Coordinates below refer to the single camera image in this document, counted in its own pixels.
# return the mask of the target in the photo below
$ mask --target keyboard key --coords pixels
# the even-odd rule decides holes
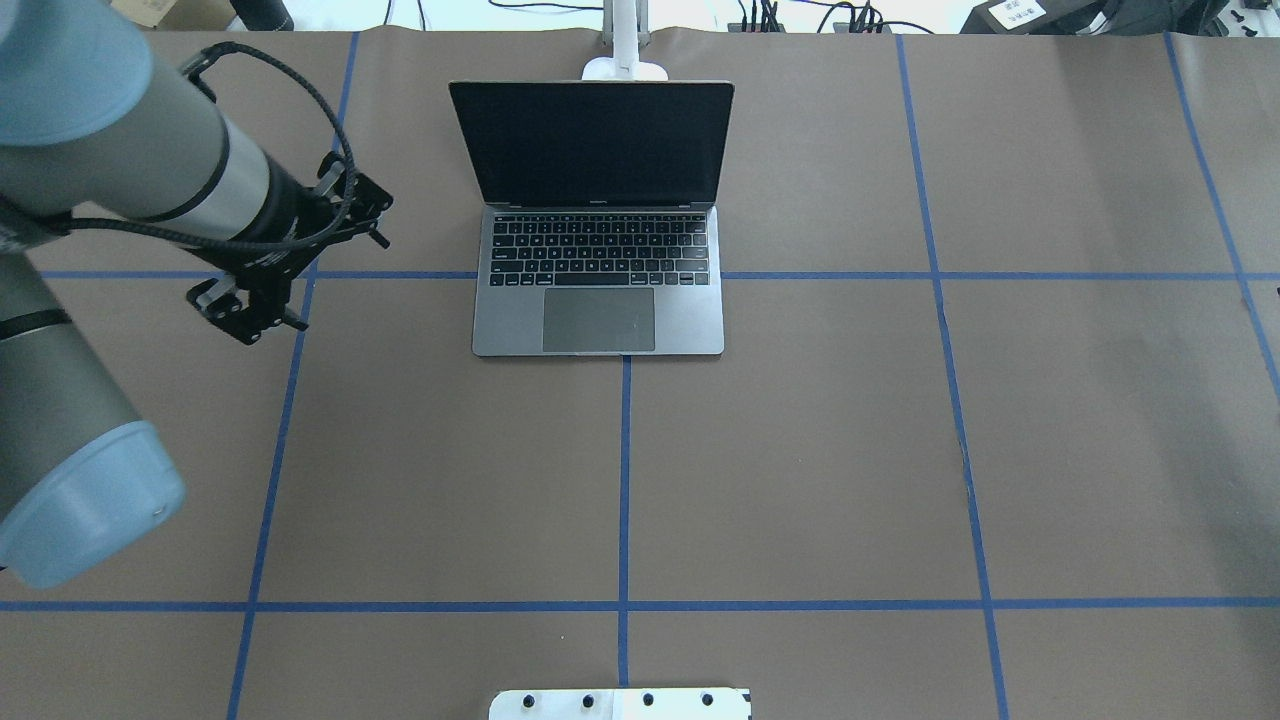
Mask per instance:
[[[561,273],[556,284],[628,284],[626,273]]]

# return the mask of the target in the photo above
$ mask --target black screen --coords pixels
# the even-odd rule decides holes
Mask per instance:
[[[453,82],[449,92],[486,202],[716,200],[727,82]]]

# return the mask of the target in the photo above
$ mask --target laptop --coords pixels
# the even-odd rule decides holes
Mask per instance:
[[[718,355],[727,82],[452,82],[484,223],[472,351]]]

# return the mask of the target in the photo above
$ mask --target trackpad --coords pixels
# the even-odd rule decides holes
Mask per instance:
[[[543,296],[544,352],[653,348],[653,288],[567,287]]]

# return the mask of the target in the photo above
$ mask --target gray table surface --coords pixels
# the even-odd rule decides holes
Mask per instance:
[[[472,720],[627,684],[1280,716],[1276,42],[660,31],[672,78],[737,85],[724,355],[481,360],[445,85],[573,78],[596,35],[251,40],[340,105],[394,245],[326,251],[312,328],[252,348],[173,247],[33,252],[188,500],[56,591],[0,574],[0,716]],[[301,91],[209,79],[310,176]]]

